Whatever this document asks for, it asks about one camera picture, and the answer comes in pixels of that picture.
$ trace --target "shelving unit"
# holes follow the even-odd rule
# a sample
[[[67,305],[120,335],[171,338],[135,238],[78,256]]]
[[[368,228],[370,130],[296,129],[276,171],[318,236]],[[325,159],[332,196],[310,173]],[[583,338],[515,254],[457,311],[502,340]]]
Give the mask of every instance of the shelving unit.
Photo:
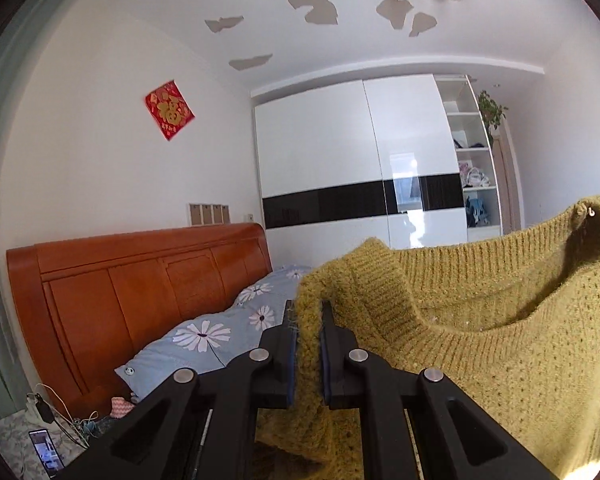
[[[469,242],[475,242],[498,237],[502,234],[500,193],[487,132],[482,123],[474,90],[468,77],[464,75],[435,76],[435,79],[445,107],[451,136],[461,146],[456,148],[458,165],[467,162],[480,168],[490,181],[490,186],[487,187],[463,189],[465,201],[468,198],[482,199],[490,222],[485,226],[467,227],[467,239]]]

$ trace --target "yellow sweater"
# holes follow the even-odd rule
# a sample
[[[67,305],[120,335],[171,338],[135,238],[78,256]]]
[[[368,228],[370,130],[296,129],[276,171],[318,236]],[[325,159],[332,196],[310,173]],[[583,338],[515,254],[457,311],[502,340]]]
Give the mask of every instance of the yellow sweater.
[[[358,412],[320,394],[321,299],[391,366],[443,370],[559,478],[600,462],[600,198],[462,246],[371,239],[302,280],[295,402],[261,410],[256,439],[304,459],[293,478],[362,479]]]

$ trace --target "wardrobe door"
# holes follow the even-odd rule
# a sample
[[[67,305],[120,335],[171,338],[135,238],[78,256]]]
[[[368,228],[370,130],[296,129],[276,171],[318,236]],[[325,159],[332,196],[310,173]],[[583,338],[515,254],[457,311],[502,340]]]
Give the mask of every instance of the wardrobe door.
[[[374,79],[364,86],[386,184],[392,247],[465,243],[458,159],[434,77]]]
[[[388,243],[382,171],[362,81],[257,106],[255,118],[274,266],[317,266],[368,237]]]

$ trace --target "headboard panel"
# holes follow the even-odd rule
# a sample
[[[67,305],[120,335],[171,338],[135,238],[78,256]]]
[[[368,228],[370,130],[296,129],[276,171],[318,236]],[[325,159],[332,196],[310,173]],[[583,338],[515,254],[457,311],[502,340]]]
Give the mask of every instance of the headboard panel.
[[[271,271],[257,224],[50,242],[7,251],[7,264],[36,369],[74,416],[108,413],[128,394],[114,368]]]

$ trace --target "ribbed neckline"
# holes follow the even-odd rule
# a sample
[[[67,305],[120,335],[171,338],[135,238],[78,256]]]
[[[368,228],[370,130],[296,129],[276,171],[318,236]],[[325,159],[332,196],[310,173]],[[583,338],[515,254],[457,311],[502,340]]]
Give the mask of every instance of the ribbed neckline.
[[[589,209],[595,215],[589,215]],[[495,293],[512,280],[539,264],[567,240],[573,240],[576,259],[567,278],[525,319],[505,326],[463,332],[428,322],[416,306],[417,289],[440,288],[468,283],[467,301],[474,287],[482,293]],[[505,237],[461,246],[396,251],[380,240],[369,240],[359,251],[371,251],[372,258],[358,258],[354,251],[345,260],[360,299],[370,314],[379,336],[400,354],[417,350],[420,363],[445,372],[464,373],[501,363],[527,348],[552,320],[566,313],[560,292],[572,286],[574,278],[600,261],[600,202],[585,199],[557,217]],[[407,276],[404,258],[417,276]],[[409,283],[415,283],[411,290]],[[396,309],[396,298],[404,299],[404,314]]]

